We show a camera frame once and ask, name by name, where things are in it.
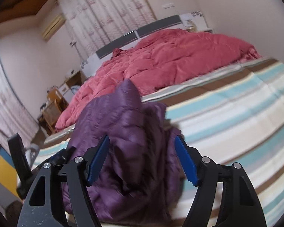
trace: wall switch plate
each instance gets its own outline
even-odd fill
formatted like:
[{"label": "wall switch plate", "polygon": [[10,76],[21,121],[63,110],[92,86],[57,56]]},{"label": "wall switch plate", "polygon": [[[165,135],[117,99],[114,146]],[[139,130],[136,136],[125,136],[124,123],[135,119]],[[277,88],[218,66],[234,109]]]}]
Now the wall switch plate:
[{"label": "wall switch plate", "polygon": [[175,5],[173,3],[166,3],[164,5],[162,5],[162,8],[163,9],[166,9],[166,8],[170,8],[170,7],[174,7]]}]

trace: blue gripper pad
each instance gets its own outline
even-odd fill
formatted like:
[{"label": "blue gripper pad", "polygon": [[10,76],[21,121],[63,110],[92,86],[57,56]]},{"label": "blue gripper pad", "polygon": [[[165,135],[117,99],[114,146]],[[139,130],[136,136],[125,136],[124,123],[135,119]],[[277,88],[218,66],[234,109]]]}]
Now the blue gripper pad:
[{"label": "blue gripper pad", "polygon": [[186,147],[187,145],[183,144],[181,138],[179,136],[176,136],[175,149],[185,172],[185,175],[187,177],[187,180],[192,182],[194,186],[198,186],[199,179],[197,176],[197,167],[191,156],[189,155]]},{"label": "blue gripper pad", "polygon": [[109,150],[109,137],[106,135],[89,166],[87,182],[92,185],[97,179]]}]

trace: striped bed sheet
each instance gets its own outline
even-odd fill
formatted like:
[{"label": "striped bed sheet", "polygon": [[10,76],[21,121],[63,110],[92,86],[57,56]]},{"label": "striped bed sheet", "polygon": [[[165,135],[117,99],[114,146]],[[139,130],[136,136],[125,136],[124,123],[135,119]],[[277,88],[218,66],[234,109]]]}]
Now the striped bed sheet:
[{"label": "striped bed sheet", "polygon": [[[267,226],[284,213],[284,64],[262,58],[223,67],[180,85],[144,96],[167,105],[167,127],[178,127],[189,146],[216,163],[240,162],[264,210]],[[69,139],[42,149],[35,165],[67,146]],[[208,226],[219,213],[222,183]],[[172,226],[181,226],[197,188],[187,180],[172,210]]]}]

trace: curtain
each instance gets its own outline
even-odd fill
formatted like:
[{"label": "curtain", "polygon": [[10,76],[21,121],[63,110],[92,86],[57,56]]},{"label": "curtain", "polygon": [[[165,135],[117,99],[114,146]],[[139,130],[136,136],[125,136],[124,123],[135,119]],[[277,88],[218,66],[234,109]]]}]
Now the curtain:
[{"label": "curtain", "polygon": [[0,62],[0,145],[10,154],[7,139],[19,133],[28,148],[38,130],[37,122],[14,94]]},{"label": "curtain", "polygon": [[146,0],[59,0],[68,24],[87,55],[155,21]]}]

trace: purple clothing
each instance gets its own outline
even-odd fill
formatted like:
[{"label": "purple clothing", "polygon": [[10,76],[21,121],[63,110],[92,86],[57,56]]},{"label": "purple clothing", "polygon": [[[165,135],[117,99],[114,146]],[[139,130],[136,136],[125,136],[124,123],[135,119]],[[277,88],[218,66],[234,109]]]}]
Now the purple clothing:
[{"label": "purple clothing", "polygon": [[[111,141],[99,178],[87,188],[100,221],[124,225],[170,221],[168,208],[181,190],[174,149],[180,130],[164,131],[165,110],[163,103],[141,103],[130,80],[83,109],[68,144],[77,148],[71,159],[96,146],[104,134]],[[63,201],[72,213],[66,185]]]}]

